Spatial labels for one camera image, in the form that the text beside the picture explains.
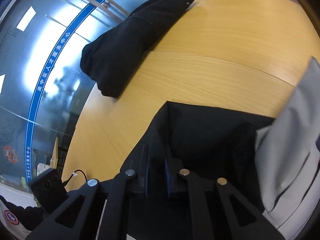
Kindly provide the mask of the grey and black jacket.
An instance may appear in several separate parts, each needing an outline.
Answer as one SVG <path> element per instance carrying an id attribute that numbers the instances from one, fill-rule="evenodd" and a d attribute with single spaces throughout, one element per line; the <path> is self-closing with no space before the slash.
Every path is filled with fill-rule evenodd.
<path id="1" fill-rule="evenodd" d="M 319 62 L 311 58 L 272 119 L 167 102 L 137 146 L 148 145 L 146 196 L 137 215 L 148 239 L 173 239 L 166 150 L 201 178 L 224 178 L 283 239 L 319 239 Z"/>

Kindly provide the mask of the black folded garment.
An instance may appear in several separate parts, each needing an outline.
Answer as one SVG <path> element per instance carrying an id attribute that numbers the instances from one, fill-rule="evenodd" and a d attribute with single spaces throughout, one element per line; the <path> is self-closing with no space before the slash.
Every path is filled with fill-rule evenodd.
<path id="1" fill-rule="evenodd" d="M 103 96 L 118 98 L 143 54 L 179 20 L 195 0 L 148 0 L 123 22 L 87 44 L 80 61 Z"/>

